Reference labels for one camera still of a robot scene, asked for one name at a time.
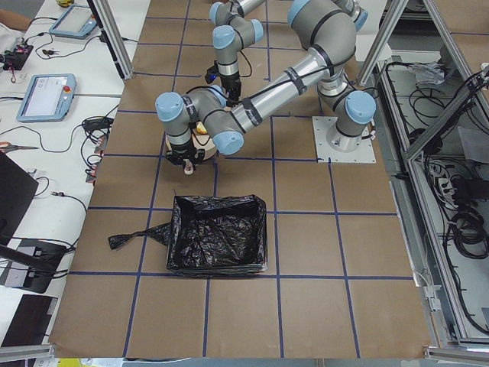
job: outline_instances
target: person's arm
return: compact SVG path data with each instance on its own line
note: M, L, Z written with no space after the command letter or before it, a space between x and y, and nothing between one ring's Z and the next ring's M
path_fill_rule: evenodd
M0 9L0 23L18 31L26 31L31 23L30 18L14 13L13 11Z

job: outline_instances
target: black plastic bag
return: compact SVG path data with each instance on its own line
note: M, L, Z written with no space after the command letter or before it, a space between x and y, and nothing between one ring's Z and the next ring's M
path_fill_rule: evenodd
M265 202L255 195L175 196L170 223L109 238L112 249L136 235L168 245L167 269L178 274L249 274L267 269Z

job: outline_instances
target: white mounting plate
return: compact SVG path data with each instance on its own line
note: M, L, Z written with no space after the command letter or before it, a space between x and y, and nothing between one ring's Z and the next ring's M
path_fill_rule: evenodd
M336 117L313 116L314 140L319 163L375 163L375 153L371 139L362 140L357 149L349 153L336 151L326 141L326 132L332 127ZM365 128L363 136L369 135Z

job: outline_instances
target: yellow object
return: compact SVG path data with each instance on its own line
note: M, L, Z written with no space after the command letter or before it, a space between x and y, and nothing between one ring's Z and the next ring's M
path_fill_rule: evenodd
M61 8L68 8L70 5L74 4L75 0L56 0L56 3Z
M58 362L58 367L82 367L78 358L62 358Z
M197 129L196 130L201 135L206 135L207 134L207 130L204 127L204 124L201 123L201 122L197 123Z

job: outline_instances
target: blue-framed tablet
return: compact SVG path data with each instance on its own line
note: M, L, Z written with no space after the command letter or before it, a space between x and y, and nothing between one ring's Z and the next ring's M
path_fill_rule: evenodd
M55 36L83 39L96 25L90 7L73 4L51 26L49 33Z
M68 113L76 88L73 74L34 75L17 120L20 122L61 121Z

